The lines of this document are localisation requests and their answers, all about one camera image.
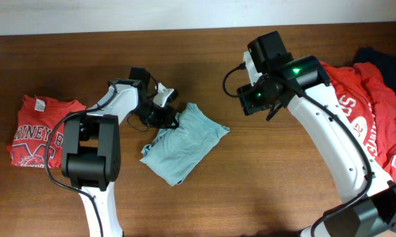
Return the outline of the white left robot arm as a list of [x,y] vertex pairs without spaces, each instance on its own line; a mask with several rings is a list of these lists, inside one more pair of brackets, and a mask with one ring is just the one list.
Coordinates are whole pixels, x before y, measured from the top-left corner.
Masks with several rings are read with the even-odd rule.
[[82,199],[90,236],[123,236],[114,187],[121,167],[119,126],[136,115],[148,128],[178,127],[169,105],[177,90],[157,84],[148,95],[146,80],[113,80],[108,92],[87,111],[70,113],[64,122],[62,174]]

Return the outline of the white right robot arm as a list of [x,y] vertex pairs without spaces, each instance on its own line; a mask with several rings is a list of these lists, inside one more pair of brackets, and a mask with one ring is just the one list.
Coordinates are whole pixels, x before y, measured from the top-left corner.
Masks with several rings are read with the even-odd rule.
[[250,83],[237,89],[246,115],[286,108],[305,128],[327,164],[341,204],[296,236],[377,236],[396,233],[396,183],[363,147],[339,107],[324,66],[314,56],[271,59],[246,51],[241,70]]

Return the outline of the light blue t-shirt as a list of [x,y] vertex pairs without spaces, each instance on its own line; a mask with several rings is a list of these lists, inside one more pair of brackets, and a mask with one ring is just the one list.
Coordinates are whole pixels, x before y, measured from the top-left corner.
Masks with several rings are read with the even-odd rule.
[[199,162],[230,132],[211,120],[195,103],[176,115],[179,127],[160,129],[146,144],[140,161],[170,186],[181,184]]

